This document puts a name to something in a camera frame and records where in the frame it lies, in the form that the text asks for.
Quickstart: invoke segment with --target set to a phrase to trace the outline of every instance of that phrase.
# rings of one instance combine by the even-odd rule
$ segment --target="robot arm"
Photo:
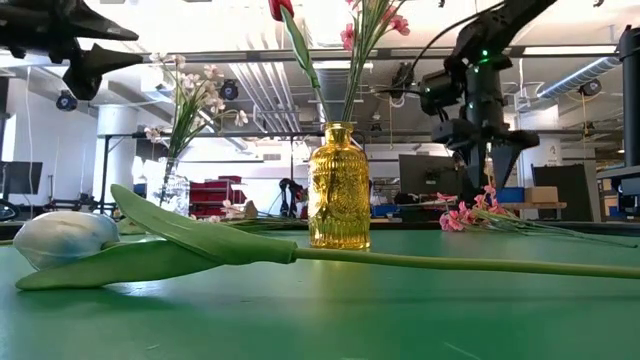
[[[512,66],[502,54],[514,36],[556,0],[506,0],[465,26],[444,70],[425,75],[420,83],[421,107],[429,115],[444,113],[464,97],[460,119],[448,120],[433,131],[433,141],[459,151],[479,191],[487,184],[484,165],[491,144],[496,187],[502,188],[520,152],[540,142],[534,133],[508,131],[504,123],[499,72]]]

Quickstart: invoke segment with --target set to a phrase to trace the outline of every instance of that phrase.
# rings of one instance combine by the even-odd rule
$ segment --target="workbench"
[[[639,249],[557,237],[372,231],[370,251],[640,266]],[[640,358],[635,280],[299,260],[21,292],[27,261],[4,246],[0,264],[2,360]]]

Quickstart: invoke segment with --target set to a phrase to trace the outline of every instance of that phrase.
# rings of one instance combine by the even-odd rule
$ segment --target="green leaf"
[[[122,213],[146,231],[223,265],[257,261],[289,264],[295,261],[293,241],[249,234],[223,224],[188,219],[163,210],[120,185],[111,194]]]
[[[20,279],[16,287],[22,290],[96,288],[119,282],[168,279],[220,265],[168,241],[131,243],[68,265],[40,270]]]
[[[280,12],[282,13],[282,20],[284,21],[287,32],[289,33],[289,38],[293,43],[293,52],[296,55],[296,60],[298,60],[298,64],[307,73],[307,77],[309,77],[309,81],[311,81],[311,86],[313,88],[319,88],[320,82],[318,81],[318,75],[316,74],[316,70],[313,68],[313,64],[311,63],[311,55],[309,55],[309,49],[307,48],[307,44],[304,40],[304,36],[298,29],[295,20],[284,6],[280,6]]]

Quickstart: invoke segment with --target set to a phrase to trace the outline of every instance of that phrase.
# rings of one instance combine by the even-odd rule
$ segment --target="white tulip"
[[[36,270],[72,263],[117,242],[118,228],[104,215],[52,212],[24,224],[13,245]]]

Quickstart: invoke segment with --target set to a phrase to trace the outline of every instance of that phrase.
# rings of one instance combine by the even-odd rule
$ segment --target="vase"
[[[369,247],[369,163],[365,153],[351,145],[352,131],[349,123],[328,123],[326,145],[309,160],[312,247]]]
[[[161,208],[189,216],[189,180],[178,175],[177,159],[160,159],[161,167],[147,179],[147,200]]]

